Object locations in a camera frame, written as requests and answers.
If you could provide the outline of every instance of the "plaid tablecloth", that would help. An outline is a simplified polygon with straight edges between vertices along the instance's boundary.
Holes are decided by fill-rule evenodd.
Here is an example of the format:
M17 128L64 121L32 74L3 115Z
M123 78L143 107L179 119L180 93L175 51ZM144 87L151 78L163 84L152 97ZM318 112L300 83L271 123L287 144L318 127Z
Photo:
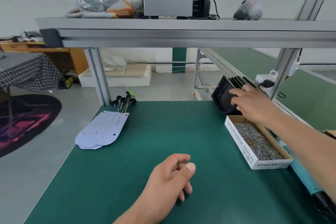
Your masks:
M60 72L42 53L0 52L0 88L17 86L38 92L55 90Z

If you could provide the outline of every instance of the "left hand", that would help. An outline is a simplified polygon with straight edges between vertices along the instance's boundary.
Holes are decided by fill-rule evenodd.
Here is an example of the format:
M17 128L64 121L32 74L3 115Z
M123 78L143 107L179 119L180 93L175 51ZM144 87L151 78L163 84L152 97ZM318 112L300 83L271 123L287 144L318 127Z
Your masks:
M189 160L188 154L173 154L154 168L145 189L130 209L141 222L161 222L177 198L184 201L183 190L188 194L193 192L189 180L195 174L196 166L194 163L185 164Z

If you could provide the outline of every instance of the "green workbench mat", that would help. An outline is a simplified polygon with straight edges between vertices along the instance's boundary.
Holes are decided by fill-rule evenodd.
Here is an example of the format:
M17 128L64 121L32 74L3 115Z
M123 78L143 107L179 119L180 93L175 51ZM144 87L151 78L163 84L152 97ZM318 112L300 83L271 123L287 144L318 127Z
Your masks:
M211 48L241 73L254 81L268 74L277 60L250 48ZM277 98L288 109L319 131L336 129L336 85L297 70L280 86L286 98Z
M111 224L173 153L190 154L196 173L163 223L329 223L291 169L251 170L224 122L212 101L137 102L114 143L73 148L25 224Z

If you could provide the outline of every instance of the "hand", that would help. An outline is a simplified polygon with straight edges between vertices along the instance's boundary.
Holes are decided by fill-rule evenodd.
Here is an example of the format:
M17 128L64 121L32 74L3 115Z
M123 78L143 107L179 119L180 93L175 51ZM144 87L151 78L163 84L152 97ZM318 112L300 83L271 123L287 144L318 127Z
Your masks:
M268 122L275 116L282 115L267 95L249 84L245 84L241 89L231 89L229 92L237 95L232 98L231 104L236 104L237 110L251 122L261 123L267 127Z
M188 154L173 154L158 164L134 205L125 214L132 215L135 223L159 223L169 214L177 198L184 201L183 190L191 194L189 180L195 174L194 163ZM131 223L130 218L121 216L115 223Z

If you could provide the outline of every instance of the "green pillar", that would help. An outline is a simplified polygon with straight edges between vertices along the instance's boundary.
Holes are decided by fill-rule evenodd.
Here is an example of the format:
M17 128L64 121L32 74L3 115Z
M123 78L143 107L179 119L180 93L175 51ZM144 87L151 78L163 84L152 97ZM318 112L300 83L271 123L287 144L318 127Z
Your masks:
M187 48L173 48L172 61L185 62L187 58ZM184 63L173 63L172 73L185 73L186 65Z

